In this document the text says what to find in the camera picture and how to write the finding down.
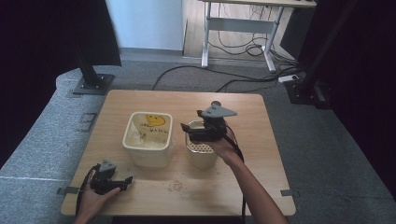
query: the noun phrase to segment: desk leg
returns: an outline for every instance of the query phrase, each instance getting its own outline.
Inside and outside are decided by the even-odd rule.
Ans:
[[[282,17],[282,13],[283,13],[283,7],[279,7],[279,11],[277,13],[276,20],[274,21],[274,26],[272,28],[269,39],[267,40],[267,43],[265,44],[265,46],[262,46],[262,51],[263,51],[263,54],[265,57],[265,61],[267,61],[268,69],[270,70],[271,73],[275,73],[276,69],[274,66],[274,62],[272,61],[270,49],[274,42],[276,30],[277,30],[277,27],[279,26],[279,22],[280,22],[280,18]]]
[[[204,48],[202,49],[202,67],[207,68],[208,62],[208,54],[209,54],[209,46],[207,42],[209,41],[209,30],[210,30],[210,10],[212,8],[212,4],[207,3],[207,12],[206,12],[206,24],[205,24],[205,40],[204,40]]]

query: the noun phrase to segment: wooden table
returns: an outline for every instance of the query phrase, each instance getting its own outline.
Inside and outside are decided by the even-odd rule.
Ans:
[[[276,140],[264,101],[258,94],[110,91],[98,116],[88,145],[71,186],[79,187],[96,163],[107,159],[115,163],[113,180],[133,175],[134,182],[103,209],[109,216],[240,216],[242,193],[231,169],[222,159],[206,170],[193,167],[187,160],[185,134],[180,123],[200,119],[197,109],[207,109],[212,101],[238,113],[226,118],[233,128],[246,165],[259,179],[285,216],[295,213]],[[122,146],[129,117],[136,111],[171,114],[174,128],[172,159],[166,168],[143,168],[133,164]],[[76,194],[67,194],[62,205],[64,215],[74,215]]]
[[[209,31],[229,31],[229,32],[243,32],[255,34],[268,34],[268,40],[265,46],[262,46],[262,52],[267,62],[270,72],[276,72],[274,62],[272,60],[270,49],[274,42],[276,30],[283,14],[284,7],[315,7],[315,1],[306,0],[200,0],[207,2],[206,22],[205,22],[205,40],[202,50],[202,67],[208,67],[209,54]],[[279,7],[276,19],[274,21],[255,21],[255,20],[240,20],[231,18],[215,18],[211,17],[212,3],[228,3],[241,5],[258,5]]]

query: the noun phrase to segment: floor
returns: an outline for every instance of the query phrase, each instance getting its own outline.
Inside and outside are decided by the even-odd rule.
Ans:
[[[166,70],[200,64],[167,50],[123,49],[121,59],[122,67],[95,67],[116,76],[110,89],[151,90]],[[215,76],[211,70],[256,78],[273,75],[259,62],[211,60],[208,70],[173,70],[155,90],[215,91],[234,78]],[[105,100],[70,94],[80,77],[78,70],[58,77],[51,101],[0,170],[0,223],[73,222],[60,213],[64,196],[57,190],[70,184],[89,140],[91,124],[85,116],[99,113]],[[297,208],[290,223],[394,223],[396,202],[331,110],[291,104],[284,86],[274,81],[238,82],[227,91],[263,97]],[[111,222],[112,217],[93,221]],[[247,223],[254,221],[250,217]]]

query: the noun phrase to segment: tripod base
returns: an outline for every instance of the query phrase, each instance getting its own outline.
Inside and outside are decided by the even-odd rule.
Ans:
[[[78,82],[77,86],[73,90],[73,94],[77,95],[106,95],[111,82],[114,79],[114,75],[110,74],[97,74],[99,81],[95,86],[87,85],[84,77]]]

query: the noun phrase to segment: human hand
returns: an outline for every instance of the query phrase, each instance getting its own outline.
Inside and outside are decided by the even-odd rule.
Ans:
[[[227,136],[234,141],[233,131],[231,131],[229,127],[227,127]],[[218,154],[228,165],[230,165],[231,160],[239,158],[236,154],[236,149],[224,138],[221,138],[220,140],[215,142],[201,143],[210,146],[216,152],[216,154]]]
[[[82,193],[81,203],[79,205],[78,216],[75,220],[75,224],[88,223],[100,212],[108,200],[120,192],[120,188],[115,188],[104,195],[95,193],[91,189],[93,174],[94,171],[90,173],[87,185],[85,185],[84,192]]]

